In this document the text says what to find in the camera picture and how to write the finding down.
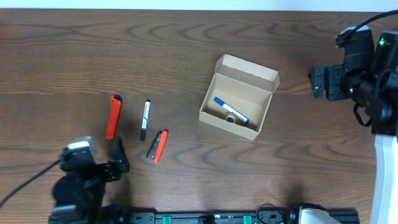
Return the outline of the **yellow tape roll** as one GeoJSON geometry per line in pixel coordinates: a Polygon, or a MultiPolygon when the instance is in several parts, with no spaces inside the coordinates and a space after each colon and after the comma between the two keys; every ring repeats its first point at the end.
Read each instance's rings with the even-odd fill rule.
{"type": "Polygon", "coordinates": [[[225,113],[223,119],[229,123],[239,124],[239,117],[232,112],[225,113]]]}

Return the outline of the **red utility knife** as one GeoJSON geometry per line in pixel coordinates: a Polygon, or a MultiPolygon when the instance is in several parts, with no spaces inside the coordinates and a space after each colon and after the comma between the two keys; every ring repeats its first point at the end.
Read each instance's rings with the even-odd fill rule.
{"type": "Polygon", "coordinates": [[[120,95],[113,95],[110,98],[111,112],[109,116],[108,126],[106,129],[106,139],[113,139],[118,126],[119,115],[123,105],[123,99],[120,95]]]}

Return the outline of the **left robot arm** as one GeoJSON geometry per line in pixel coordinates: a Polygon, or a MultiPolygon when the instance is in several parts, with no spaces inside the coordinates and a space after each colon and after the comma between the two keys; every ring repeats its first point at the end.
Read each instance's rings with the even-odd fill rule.
{"type": "Polygon", "coordinates": [[[121,138],[113,143],[111,160],[97,164],[90,136],[76,139],[60,155],[66,175],[52,190],[55,206],[49,223],[129,223],[130,216],[115,205],[103,206],[108,182],[121,179],[130,170],[121,138]]]}

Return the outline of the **blue cap whiteboard marker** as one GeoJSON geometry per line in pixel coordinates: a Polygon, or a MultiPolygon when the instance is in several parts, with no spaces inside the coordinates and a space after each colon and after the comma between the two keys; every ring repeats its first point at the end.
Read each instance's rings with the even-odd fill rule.
{"type": "Polygon", "coordinates": [[[243,115],[242,113],[240,113],[238,110],[234,109],[232,106],[230,106],[229,104],[225,103],[223,100],[221,100],[218,97],[214,97],[213,100],[214,100],[214,102],[219,104],[221,107],[226,109],[228,112],[235,114],[241,121],[243,121],[244,123],[248,124],[249,118],[246,117],[245,115],[243,115]]]}

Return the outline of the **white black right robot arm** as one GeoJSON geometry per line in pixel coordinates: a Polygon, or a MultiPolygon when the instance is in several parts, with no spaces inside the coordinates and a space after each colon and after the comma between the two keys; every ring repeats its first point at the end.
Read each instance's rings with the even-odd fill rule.
{"type": "Polygon", "coordinates": [[[379,42],[367,27],[349,27],[336,36],[343,63],[318,65],[308,77],[314,98],[351,99],[358,123],[375,136],[376,182],[371,223],[397,223],[397,33],[379,42]]]}

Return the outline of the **brown cardboard box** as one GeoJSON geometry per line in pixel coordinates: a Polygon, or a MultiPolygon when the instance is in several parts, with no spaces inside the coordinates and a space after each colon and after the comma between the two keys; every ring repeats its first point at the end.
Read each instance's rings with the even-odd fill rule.
{"type": "Polygon", "coordinates": [[[274,92],[280,84],[277,70],[224,54],[215,71],[203,103],[199,120],[225,131],[254,140],[261,132],[274,92]],[[249,118],[248,124],[223,119],[228,111],[214,102],[218,97],[249,118]]]}

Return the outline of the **black cap whiteboard marker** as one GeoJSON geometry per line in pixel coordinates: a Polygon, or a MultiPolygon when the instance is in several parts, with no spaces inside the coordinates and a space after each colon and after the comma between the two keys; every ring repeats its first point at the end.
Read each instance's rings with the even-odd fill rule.
{"type": "Polygon", "coordinates": [[[141,141],[144,141],[145,138],[146,138],[150,106],[151,106],[151,101],[150,100],[146,100],[145,105],[144,105],[144,113],[143,113],[142,125],[141,125],[141,133],[140,133],[140,140],[141,141]]]}

